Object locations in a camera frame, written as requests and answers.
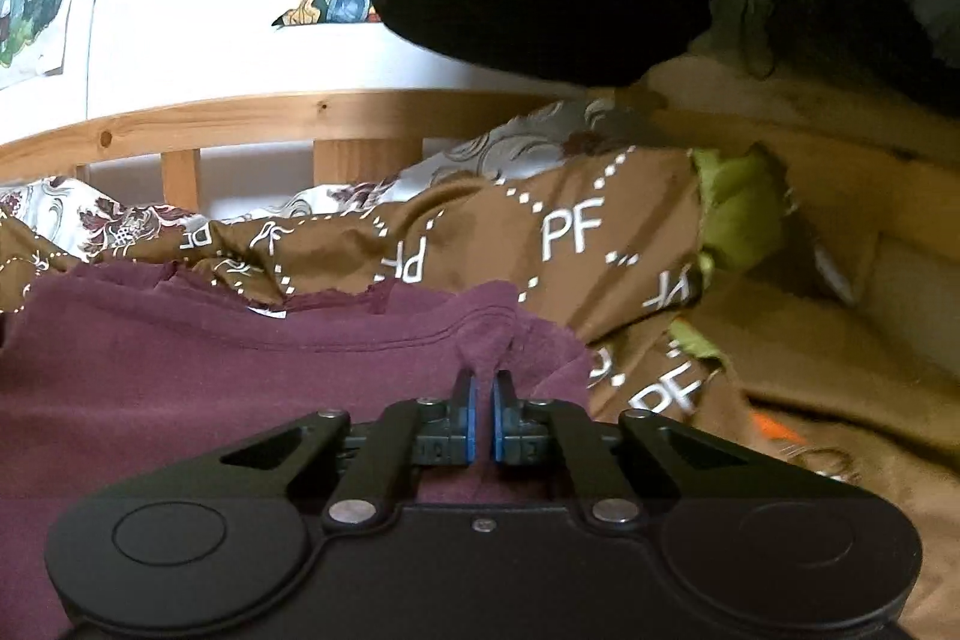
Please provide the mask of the maroon long-sleeve shirt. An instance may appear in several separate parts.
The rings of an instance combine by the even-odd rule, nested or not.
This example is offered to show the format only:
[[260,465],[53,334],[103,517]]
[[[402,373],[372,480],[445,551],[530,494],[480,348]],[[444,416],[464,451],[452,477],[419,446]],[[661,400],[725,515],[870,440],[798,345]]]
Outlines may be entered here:
[[3,635],[65,627],[43,549],[83,495],[320,409],[374,419],[439,398],[462,372],[584,403],[591,365],[508,283],[451,294],[387,280],[267,310],[172,265],[43,276],[2,319]]

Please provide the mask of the brown PF patterned blanket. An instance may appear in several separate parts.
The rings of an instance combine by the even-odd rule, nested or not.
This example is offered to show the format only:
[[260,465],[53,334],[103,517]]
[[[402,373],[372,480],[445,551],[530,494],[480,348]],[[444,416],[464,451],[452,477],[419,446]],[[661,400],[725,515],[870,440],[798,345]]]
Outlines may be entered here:
[[110,262],[177,266],[267,308],[387,280],[446,292],[505,281],[590,347],[596,416],[649,409],[754,445],[752,409],[693,307],[662,307],[665,273],[695,248],[695,191],[688,152],[631,146],[524,179],[460,172],[370,209],[169,229],[87,262],[2,214],[2,307],[18,312],[43,276]]

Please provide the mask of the green cloth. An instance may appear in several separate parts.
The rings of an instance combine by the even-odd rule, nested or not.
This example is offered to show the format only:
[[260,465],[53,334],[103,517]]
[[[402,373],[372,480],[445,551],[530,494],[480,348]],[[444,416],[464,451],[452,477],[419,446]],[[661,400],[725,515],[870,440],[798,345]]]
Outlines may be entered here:
[[695,307],[719,273],[740,275],[786,247],[789,187],[778,159],[761,146],[739,156],[690,149],[697,179],[695,248],[665,273],[664,308]]

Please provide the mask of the white floral bed sheet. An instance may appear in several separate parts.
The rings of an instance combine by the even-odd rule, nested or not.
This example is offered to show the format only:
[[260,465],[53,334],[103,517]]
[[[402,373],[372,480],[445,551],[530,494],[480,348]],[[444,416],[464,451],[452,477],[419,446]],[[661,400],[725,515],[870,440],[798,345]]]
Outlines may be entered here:
[[221,148],[202,159],[213,193],[197,209],[150,202],[135,184],[143,164],[117,164],[93,184],[44,177],[2,188],[2,214],[80,260],[127,250],[169,229],[202,229],[208,221],[302,218],[381,202],[408,202],[444,177],[466,172],[489,181],[524,179],[581,154],[636,145],[640,117],[608,99],[574,99],[519,115],[480,136],[430,138],[409,166],[391,164],[382,175],[324,174],[309,187],[308,154],[295,143],[252,151]]

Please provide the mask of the wooden bed frame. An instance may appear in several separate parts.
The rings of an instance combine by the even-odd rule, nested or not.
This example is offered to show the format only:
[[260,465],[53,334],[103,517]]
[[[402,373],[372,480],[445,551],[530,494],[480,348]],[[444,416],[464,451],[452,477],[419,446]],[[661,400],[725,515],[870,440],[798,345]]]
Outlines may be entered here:
[[[878,252],[900,242],[939,262],[958,259],[958,125],[885,92],[794,73],[757,80],[706,55],[653,68],[608,99],[638,110],[647,130],[687,148],[766,146],[828,250],[864,292]],[[360,89],[229,97],[117,113],[2,148],[3,181],[70,174],[86,164],[158,154],[164,195],[199,204],[199,152],[309,142],[317,175],[384,175],[427,138],[470,138],[545,105],[530,92]]]

